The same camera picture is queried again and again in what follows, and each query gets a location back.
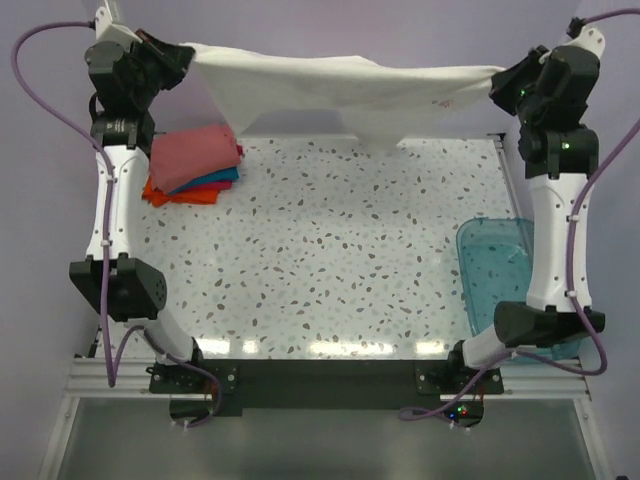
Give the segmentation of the white t-shirt with red print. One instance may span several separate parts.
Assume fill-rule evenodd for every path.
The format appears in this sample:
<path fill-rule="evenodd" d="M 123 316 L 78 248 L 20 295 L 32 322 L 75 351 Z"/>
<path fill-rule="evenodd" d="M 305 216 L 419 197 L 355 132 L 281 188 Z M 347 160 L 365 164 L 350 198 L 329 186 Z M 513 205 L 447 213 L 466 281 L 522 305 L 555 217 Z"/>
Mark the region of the white t-shirt with red print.
<path fill-rule="evenodd" d="M 425 136 L 489 95 L 499 66 L 394 68 L 361 56 L 293 58 L 194 43 L 198 72 L 235 135 L 280 111 L 337 112 L 365 144 Z"/>

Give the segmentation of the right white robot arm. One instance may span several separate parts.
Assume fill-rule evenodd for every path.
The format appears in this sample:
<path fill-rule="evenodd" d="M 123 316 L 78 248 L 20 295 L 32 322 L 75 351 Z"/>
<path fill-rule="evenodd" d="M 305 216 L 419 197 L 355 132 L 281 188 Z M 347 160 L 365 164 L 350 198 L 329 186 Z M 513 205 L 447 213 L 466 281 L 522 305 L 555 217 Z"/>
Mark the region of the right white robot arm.
<path fill-rule="evenodd" d="M 589 189 L 599 166 L 597 134 L 581 118 L 600 73 L 583 47 L 538 47 L 491 78 L 493 103 L 520 123 L 518 151 L 534 210 L 532 277 L 523 302 L 501 301 L 491 327 L 459 341 L 445 369 L 448 386 L 469 392 L 482 368 L 535 348 L 603 331 L 586 279 Z"/>

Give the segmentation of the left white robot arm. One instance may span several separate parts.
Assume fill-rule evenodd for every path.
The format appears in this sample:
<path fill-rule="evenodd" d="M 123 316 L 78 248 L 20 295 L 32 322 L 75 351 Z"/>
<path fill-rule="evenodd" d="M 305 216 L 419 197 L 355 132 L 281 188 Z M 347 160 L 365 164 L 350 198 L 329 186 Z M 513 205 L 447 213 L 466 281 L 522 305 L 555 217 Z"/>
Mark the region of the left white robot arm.
<path fill-rule="evenodd" d="M 72 283 L 100 316 L 139 331 L 160 364 L 175 365 L 171 378 L 185 392 L 200 390 L 207 368 L 202 353 L 167 310 L 164 274 L 139 258 L 137 209 L 148 179 L 156 96 L 182 82 L 195 55 L 139 29 L 123 46 L 100 40 L 85 53 L 95 88 L 89 111 L 96 145 L 98 192 L 93 233 L 82 261 L 69 266 Z"/>

